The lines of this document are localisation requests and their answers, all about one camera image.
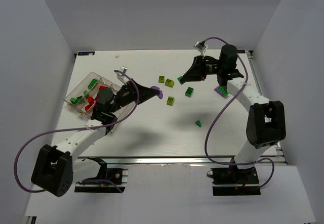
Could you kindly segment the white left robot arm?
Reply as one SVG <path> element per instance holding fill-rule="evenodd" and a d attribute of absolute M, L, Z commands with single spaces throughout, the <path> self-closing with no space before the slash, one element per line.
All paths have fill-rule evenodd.
<path fill-rule="evenodd" d="M 163 98 L 159 87 L 144 87 L 133 80 L 117 92 L 105 86 L 99 89 L 85 129 L 77 130 L 56 145 L 41 147 L 31 176 L 32 183 L 57 197 L 63 196 L 74 183 L 114 185 L 104 160 L 98 157 L 80 159 L 79 156 L 119 123 L 116 111 L 153 97 Z"/>

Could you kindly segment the green lego from plate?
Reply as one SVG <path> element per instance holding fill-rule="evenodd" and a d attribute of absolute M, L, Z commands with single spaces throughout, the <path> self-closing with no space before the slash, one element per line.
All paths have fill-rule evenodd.
<path fill-rule="evenodd" d="M 177 80 L 178 80 L 178 82 L 179 82 L 181 85 L 184 84 L 184 82 L 182 81 L 182 76 L 178 77 Z"/>

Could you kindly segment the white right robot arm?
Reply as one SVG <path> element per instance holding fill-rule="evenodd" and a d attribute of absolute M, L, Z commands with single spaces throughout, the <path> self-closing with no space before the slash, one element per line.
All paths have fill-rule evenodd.
<path fill-rule="evenodd" d="M 225 44 L 217 59 L 205 55 L 207 46 L 204 42 L 197 42 L 195 48 L 200 55 L 194 57 L 180 81 L 203 81 L 208 75 L 216 75 L 219 86 L 232 95 L 230 102 L 237 100 L 246 109 L 247 141 L 227 165 L 251 168 L 267 149 L 286 137 L 284 105 L 262 96 L 248 84 L 248 73 L 241 74 L 237 69 L 240 57 L 235 46 Z"/>

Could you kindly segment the red lego piece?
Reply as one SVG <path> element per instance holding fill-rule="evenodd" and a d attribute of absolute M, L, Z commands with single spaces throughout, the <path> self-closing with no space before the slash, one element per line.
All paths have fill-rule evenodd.
<path fill-rule="evenodd" d="M 93 103 L 93 102 L 95 102 L 95 99 L 94 99 L 93 97 L 89 97 L 89 98 L 88 98 L 88 102 L 89 102 L 89 103 Z"/>

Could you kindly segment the purple plate green lego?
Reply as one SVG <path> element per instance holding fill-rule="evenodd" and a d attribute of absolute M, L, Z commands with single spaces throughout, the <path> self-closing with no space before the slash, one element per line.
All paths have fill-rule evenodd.
<path fill-rule="evenodd" d="M 214 88 L 214 91 L 217 92 L 222 97 L 228 96 L 227 90 L 225 88 L 223 88 L 222 86 L 218 86 L 218 87 Z"/>
<path fill-rule="evenodd" d="M 157 91 L 157 97 L 162 99 L 164 97 L 162 90 L 158 86 L 152 86 L 151 89 Z"/>

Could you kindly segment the long green lego brick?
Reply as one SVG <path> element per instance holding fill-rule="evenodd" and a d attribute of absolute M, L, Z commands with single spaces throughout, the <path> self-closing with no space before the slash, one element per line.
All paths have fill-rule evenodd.
<path fill-rule="evenodd" d="M 94 87 L 96 85 L 96 83 L 98 82 L 97 79 L 92 79 L 91 82 L 88 85 L 88 89 L 91 89 L 92 87 Z"/>

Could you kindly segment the small red lego brick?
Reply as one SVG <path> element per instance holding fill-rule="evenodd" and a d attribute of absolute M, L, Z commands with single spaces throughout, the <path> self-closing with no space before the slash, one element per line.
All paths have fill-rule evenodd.
<path fill-rule="evenodd" d="M 88 104 L 85 106 L 85 111 L 88 112 L 95 104 Z"/>

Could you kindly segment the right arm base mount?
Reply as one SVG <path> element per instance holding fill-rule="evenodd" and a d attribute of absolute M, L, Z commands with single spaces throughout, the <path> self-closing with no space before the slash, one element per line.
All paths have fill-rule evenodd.
<path fill-rule="evenodd" d="M 259 179 L 255 167 L 238 169 L 236 166 L 211 168 L 207 177 L 212 179 L 214 196 L 259 196 Z"/>

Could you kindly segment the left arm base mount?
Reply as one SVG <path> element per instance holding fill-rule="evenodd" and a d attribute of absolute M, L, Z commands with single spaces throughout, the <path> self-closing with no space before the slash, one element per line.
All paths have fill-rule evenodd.
<path fill-rule="evenodd" d="M 111 165 L 100 158 L 78 159 L 73 164 L 76 193 L 123 193 L 129 170 L 124 165 Z"/>

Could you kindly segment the red rectangular lego brick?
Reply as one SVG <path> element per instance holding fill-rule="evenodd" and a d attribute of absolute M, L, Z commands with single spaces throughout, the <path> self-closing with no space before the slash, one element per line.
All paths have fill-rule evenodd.
<path fill-rule="evenodd" d="M 103 86 L 103 85 L 102 85 L 102 86 L 99 87 L 98 91 L 101 91 L 101 90 L 103 90 L 103 89 L 107 89 L 107 88 L 108 88 L 108 86 Z"/>

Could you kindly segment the green lego piece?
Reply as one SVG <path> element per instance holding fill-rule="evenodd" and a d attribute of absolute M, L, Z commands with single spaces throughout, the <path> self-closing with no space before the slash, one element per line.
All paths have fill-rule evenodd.
<path fill-rule="evenodd" d="M 70 101 L 73 104 L 77 104 L 78 103 L 78 99 L 77 98 L 70 98 Z"/>

